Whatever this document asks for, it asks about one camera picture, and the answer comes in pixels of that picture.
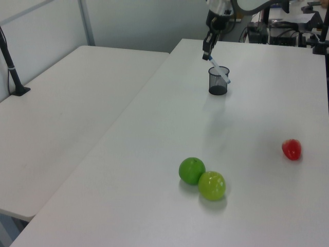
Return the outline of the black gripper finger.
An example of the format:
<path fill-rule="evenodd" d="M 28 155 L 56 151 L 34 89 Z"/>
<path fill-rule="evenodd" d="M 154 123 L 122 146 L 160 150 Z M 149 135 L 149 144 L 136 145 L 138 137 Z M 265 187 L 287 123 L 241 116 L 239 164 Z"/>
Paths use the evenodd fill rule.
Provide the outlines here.
<path fill-rule="evenodd" d="M 207 36 L 203 40 L 203 59 L 209 60 L 211 54 L 211 43 L 212 43 L 212 33 L 207 33 Z"/>
<path fill-rule="evenodd" d="M 219 32 L 211 32 L 210 33 L 210 49 L 209 55 L 211 55 L 212 50 L 214 49 L 219 37 Z"/>

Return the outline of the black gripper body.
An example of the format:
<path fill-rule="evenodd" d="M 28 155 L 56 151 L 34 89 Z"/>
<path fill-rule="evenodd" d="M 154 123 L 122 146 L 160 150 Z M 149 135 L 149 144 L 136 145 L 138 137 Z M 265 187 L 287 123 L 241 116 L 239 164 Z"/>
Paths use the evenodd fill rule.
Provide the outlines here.
<path fill-rule="evenodd" d="M 219 34 L 226 28 L 229 19 L 230 15 L 219 15 L 209 10 L 206 25 L 208 26 L 210 33 L 213 35 Z"/>

